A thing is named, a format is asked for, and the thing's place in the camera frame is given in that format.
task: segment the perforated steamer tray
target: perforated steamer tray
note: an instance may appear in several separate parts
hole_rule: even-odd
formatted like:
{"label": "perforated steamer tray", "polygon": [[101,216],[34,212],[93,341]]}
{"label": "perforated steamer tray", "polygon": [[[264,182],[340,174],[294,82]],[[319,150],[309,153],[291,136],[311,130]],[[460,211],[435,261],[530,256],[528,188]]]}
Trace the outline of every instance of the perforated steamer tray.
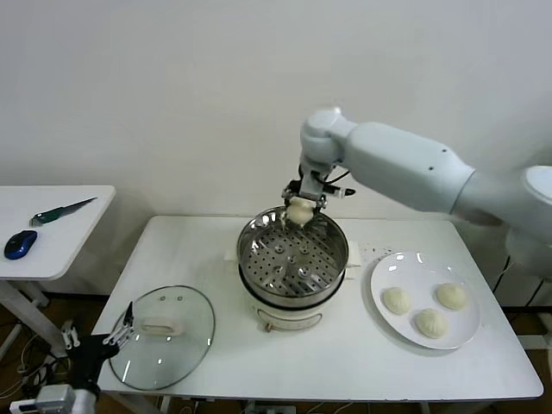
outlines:
{"label": "perforated steamer tray", "polygon": [[321,304],[341,285],[348,244],[339,226],[318,213],[303,228],[281,220],[285,207],[259,214],[238,240],[241,279],[263,303],[286,310]]}

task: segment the dumpling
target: dumpling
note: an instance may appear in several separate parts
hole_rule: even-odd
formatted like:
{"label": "dumpling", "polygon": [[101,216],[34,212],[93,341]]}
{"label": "dumpling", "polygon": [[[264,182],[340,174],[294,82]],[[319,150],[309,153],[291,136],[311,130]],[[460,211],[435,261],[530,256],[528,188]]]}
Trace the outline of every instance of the dumpling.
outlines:
{"label": "dumpling", "polygon": [[417,328],[429,338],[437,339],[449,330],[447,318],[435,309],[424,309],[419,312],[414,321]]}
{"label": "dumpling", "polygon": [[305,224],[307,224],[314,216],[312,202],[297,197],[292,198],[292,201],[287,207],[285,213],[291,222],[296,223],[301,227],[305,226]]}
{"label": "dumpling", "polygon": [[467,304],[467,294],[458,283],[445,283],[436,291],[437,299],[443,306],[453,311],[459,311]]}
{"label": "dumpling", "polygon": [[383,292],[383,303],[386,308],[395,315],[404,315],[411,309],[411,301],[408,293],[400,287],[391,287]]}

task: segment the computer mouse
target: computer mouse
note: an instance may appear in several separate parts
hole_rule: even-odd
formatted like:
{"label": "computer mouse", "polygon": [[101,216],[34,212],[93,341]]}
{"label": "computer mouse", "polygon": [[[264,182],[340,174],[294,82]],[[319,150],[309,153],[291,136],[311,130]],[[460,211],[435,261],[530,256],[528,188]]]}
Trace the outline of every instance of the computer mouse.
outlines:
{"label": "computer mouse", "polygon": [[37,236],[38,233],[34,230],[23,230],[11,236],[3,248],[3,255],[10,260],[21,259],[31,249]]}

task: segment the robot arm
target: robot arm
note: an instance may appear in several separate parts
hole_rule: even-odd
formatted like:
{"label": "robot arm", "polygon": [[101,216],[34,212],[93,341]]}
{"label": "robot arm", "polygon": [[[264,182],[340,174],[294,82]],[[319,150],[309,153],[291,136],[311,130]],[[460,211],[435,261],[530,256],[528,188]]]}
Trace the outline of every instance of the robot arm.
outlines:
{"label": "robot arm", "polygon": [[[511,227],[509,239],[527,239],[523,246],[540,245],[552,256],[550,166],[479,172],[437,141],[381,123],[356,124],[339,110],[310,116],[301,128],[301,144],[300,186],[288,186],[286,199],[307,198],[324,207],[323,182],[342,166],[359,183],[413,209],[479,224],[505,222]],[[519,243],[507,244],[519,249]]]}

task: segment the white tabletop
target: white tabletop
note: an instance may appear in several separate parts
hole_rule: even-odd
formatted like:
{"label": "white tabletop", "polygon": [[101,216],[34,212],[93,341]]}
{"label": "white tabletop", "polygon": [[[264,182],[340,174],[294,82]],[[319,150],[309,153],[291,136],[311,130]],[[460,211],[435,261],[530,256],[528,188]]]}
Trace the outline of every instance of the white tabletop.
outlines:
{"label": "white tabletop", "polygon": [[[0,280],[54,280],[64,275],[115,196],[111,185],[0,186]],[[97,197],[74,213],[34,230],[38,238],[19,260],[3,256],[8,239],[30,229],[37,213]]]}
{"label": "white tabletop", "polygon": [[[203,362],[179,383],[152,393],[353,401],[542,394],[541,381],[451,223],[337,220],[369,260],[386,249],[419,250],[464,276],[479,302],[481,325],[463,347],[436,351],[401,339],[367,304],[361,288],[370,277],[366,266],[347,270],[348,279],[314,328],[264,331],[248,308],[236,264],[224,261],[246,222],[157,216],[144,230],[94,332],[110,331],[129,301],[163,285],[198,288],[216,313],[213,345]],[[106,392],[138,392],[119,382],[108,363],[99,385]]]}

